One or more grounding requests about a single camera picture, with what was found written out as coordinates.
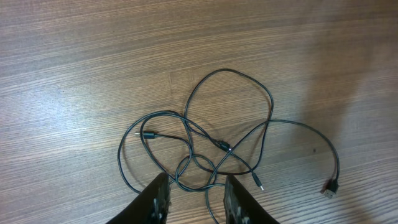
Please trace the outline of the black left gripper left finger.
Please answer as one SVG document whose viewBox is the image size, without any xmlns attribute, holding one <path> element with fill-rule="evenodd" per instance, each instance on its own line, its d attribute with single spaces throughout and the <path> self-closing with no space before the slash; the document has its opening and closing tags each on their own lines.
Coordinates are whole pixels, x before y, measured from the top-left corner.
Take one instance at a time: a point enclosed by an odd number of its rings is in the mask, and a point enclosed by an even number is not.
<svg viewBox="0 0 398 224">
<path fill-rule="evenodd" d="M 169 177 L 163 172 L 107 224 L 165 224 L 169 206 Z"/>
</svg>

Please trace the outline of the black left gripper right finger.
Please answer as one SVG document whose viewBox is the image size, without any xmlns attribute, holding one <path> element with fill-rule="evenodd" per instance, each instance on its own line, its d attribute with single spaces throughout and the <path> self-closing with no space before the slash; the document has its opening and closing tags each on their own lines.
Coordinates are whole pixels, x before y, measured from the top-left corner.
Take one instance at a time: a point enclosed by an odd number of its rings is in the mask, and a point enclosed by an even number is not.
<svg viewBox="0 0 398 224">
<path fill-rule="evenodd" d="M 226 178 L 223 203 L 226 224 L 279 224 L 235 176 Z"/>
</svg>

